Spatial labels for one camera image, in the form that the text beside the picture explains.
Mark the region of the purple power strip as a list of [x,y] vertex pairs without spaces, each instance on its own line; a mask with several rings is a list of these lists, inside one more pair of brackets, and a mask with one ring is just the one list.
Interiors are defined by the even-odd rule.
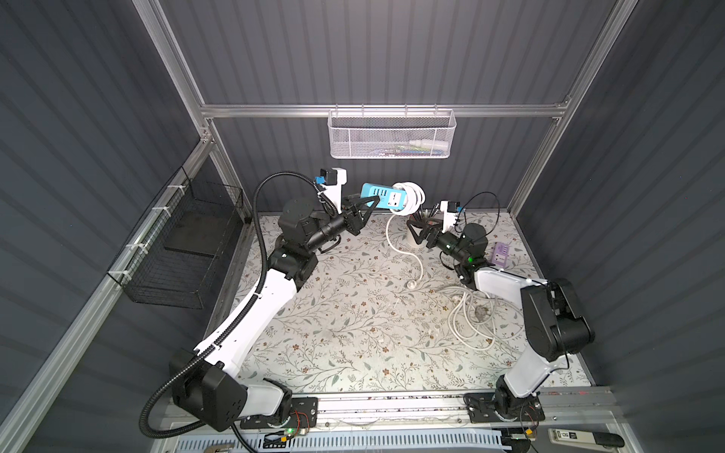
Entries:
[[493,246],[490,262],[494,266],[505,269],[510,257],[510,246],[507,243],[497,242]]

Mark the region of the teal power strip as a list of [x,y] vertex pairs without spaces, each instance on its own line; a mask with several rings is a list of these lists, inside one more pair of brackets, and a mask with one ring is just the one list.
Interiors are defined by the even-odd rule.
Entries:
[[407,194],[404,189],[377,185],[372,183],[364,183],[361,190],[362,198],[377,196],[379,201],[377,209],[403,211],[407,201]]

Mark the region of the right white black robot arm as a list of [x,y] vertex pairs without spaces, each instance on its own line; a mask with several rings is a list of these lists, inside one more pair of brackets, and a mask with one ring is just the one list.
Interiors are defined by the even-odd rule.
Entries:
[[568,368],[568,357],[595,340],[579,296],[566,279],[527,279],[496,268],[485,257],[488,240],[481,225],[468,224],[460,235],[445,231],[441,220],[410,219],[406,225],[416,243],[455,261],[454,270],[469,292],[501,298],[522,311],[527,346],[498,378],[487,404],[500,419],[519,421],[526,408],[539,402],[544,381]]

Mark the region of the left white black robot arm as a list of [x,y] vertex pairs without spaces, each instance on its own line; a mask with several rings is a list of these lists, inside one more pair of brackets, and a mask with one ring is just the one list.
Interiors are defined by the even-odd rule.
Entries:
[[203,424],[225,431],[240,418],[285,420],[292,392],[272,379],[241,383],[238,375],[253,345],[275,315],[298,294],[318,264],[317,250],[343,232],[357,235],[366,226],[377,196],[347,197],[339,213],[325,217],[308,199],[289,201],[279,217],[281,235],[272,253],[262,253],[255,289],[201,344],[201,359],[189,351],[173,358],[170,369],[183,376],[171,386],[175,404]]

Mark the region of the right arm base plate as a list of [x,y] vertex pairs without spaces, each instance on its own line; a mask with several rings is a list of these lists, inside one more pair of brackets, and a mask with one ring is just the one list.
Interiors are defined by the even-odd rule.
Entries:
[[471,423],[532,422],[546,419],[537,396],[510,398],[504,394],[484,392],[464,394],[464,405]]

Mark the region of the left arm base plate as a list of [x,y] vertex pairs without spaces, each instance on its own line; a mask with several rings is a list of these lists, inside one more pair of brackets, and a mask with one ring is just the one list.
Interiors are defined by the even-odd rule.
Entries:
[[293,396],[286,401],[280,413],[273,415],[253,415],[238,419],[242,430],[266,430],[274,428],[315,428],[319,410],[318,398]]

